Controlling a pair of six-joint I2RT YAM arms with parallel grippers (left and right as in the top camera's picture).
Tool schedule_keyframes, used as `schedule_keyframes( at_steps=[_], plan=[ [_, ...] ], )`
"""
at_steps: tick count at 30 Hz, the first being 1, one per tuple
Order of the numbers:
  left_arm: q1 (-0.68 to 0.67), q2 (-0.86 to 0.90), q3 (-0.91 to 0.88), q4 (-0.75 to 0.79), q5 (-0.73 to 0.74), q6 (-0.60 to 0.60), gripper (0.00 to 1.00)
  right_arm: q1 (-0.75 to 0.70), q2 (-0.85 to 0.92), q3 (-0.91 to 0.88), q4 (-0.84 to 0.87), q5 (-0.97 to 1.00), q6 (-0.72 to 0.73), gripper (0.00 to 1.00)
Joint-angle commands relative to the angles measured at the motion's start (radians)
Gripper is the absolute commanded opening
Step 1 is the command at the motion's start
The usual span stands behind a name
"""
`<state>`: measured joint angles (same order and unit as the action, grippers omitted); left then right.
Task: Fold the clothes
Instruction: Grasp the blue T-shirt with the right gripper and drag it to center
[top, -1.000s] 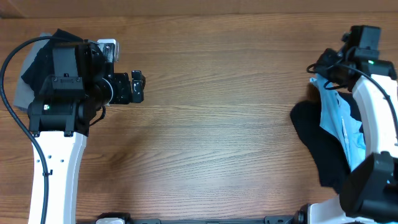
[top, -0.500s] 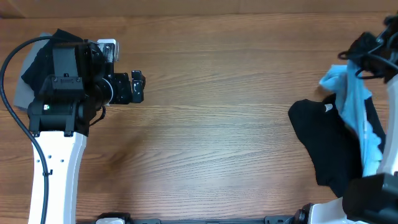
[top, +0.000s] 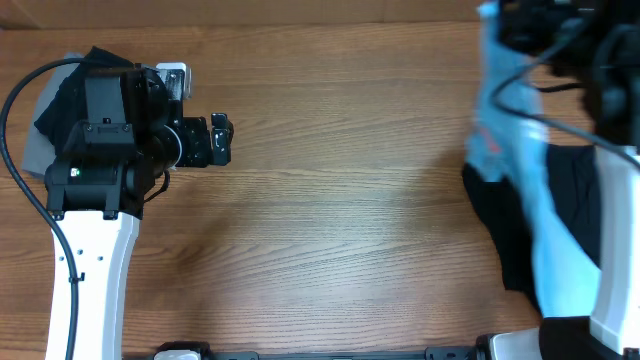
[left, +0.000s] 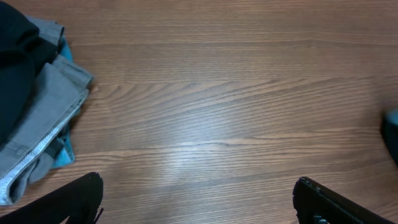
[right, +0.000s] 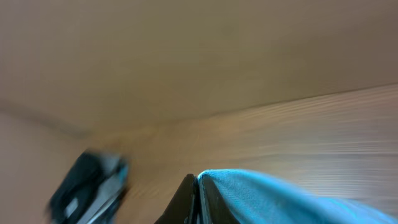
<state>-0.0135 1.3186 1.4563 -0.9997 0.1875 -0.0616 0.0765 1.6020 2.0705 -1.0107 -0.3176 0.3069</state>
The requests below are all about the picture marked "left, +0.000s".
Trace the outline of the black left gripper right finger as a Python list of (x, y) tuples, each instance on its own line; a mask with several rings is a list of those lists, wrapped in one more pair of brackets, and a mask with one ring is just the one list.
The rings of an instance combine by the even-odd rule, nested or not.
[(308, 177), (300, 177), (293, 189), (298, 222), (387, 223), (387, 220)]

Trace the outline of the light blue printed t-shirt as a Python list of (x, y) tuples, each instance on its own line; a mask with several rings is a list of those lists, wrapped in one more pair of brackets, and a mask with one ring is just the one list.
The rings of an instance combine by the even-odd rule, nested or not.
[(389, 154), (398, 164), (397, 109), (383, 114), (380, 131)]

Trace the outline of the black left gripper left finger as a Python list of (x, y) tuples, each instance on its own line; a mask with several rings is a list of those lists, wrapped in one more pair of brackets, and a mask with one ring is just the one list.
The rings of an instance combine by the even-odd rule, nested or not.
[(86, 175), (1, 217), (1, 224), (95, 224), (103, 208), (103, 180), (97, 172)]

